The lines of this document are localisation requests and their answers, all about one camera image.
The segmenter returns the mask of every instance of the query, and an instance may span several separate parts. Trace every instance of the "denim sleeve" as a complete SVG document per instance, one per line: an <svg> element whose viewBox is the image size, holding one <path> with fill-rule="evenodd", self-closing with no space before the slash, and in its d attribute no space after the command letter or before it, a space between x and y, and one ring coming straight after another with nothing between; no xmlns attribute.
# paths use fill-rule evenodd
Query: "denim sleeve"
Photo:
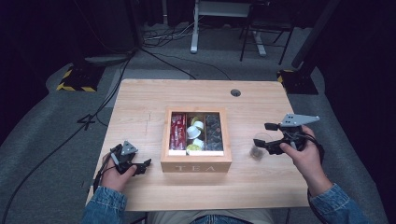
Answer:
<svg viewBox="0 0 396 224"><path fill-rule="evenodd" d="M337 184L309 201L329 223L370 223L355 201Z"/></svg>
<svg viewBox="0 0 396 224"><path fill-rule="evenodd" d="M99 186L85 207L81 223L123 223L126 203L125 195Z"/></svg>

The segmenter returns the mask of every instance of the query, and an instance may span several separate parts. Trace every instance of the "finger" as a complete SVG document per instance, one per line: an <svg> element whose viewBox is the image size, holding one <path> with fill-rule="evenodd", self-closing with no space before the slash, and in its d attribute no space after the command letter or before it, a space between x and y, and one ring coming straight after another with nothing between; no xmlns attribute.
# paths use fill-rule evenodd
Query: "finger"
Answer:
<svg viewBox="0 0 396 224"><path fill-rule="evenodd" d="M125 176L125 178L130 178L131 176L134 175L134 172L136 172L136 170L137 170L137 166L133 165L129 167L129 169L125 171L125 173L122 176Z"/></svg>
<svg viewBox="0 0 396 224"><path fill-rule="evenodd" d="M308 133L308 134L312 135L313 137L315 137L314 131L312 131L310 128L306 127L305 125L302 125L302 128L303 128L304 133Z"/></svg>
<svg viewBox="0 0 396 224"><path fill-rule="evenodd" d="M298 151L291 147L290 145L286 143L281 143L280 149L282 149L286 154L288 154L292 159L296 158L298 156Z"/></svg>

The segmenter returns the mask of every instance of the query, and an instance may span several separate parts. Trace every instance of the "person's right hand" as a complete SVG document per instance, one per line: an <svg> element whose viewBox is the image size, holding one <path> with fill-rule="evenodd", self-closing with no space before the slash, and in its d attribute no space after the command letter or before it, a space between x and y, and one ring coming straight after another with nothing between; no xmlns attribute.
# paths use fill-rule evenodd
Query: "person's right hand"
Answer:
<svg viewBox="0 0 396 224"><path fill-rule="evenodd" d="M312 130L304 125L303 132L315 137ZM285 143L280 144L280 148L292 158L294 165L303 175L313 197L332 187L332 182L323 172L318 148L313 142L307 140L302 151L297 151Z"/></svg>

